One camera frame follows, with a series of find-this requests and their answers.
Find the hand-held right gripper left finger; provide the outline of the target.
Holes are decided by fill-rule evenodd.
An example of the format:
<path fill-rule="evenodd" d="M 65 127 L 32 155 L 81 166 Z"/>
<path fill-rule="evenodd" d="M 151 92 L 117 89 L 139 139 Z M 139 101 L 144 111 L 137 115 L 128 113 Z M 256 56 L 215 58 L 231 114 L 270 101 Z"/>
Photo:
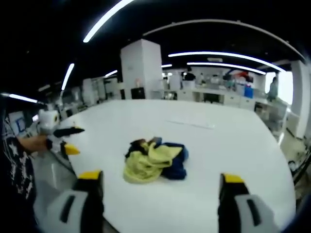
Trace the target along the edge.
<path fill-rule="evenodd" d="M 104 173 L 80 174 L 71 189 L 61 193 L 47 208 L 47 233 L 101 233 L 104 213 Z"/>

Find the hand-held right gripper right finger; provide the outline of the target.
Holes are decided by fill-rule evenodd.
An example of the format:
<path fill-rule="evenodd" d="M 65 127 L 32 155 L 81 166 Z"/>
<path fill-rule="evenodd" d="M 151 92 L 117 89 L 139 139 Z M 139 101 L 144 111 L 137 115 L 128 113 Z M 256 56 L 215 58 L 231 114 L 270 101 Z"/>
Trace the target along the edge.
<path fill-rule="evenodd" d="M 218 225 L 220 233 L 279 232 L 271 208 L 249 192 L 241 177 L 229 173 L 220 175 Z"/>

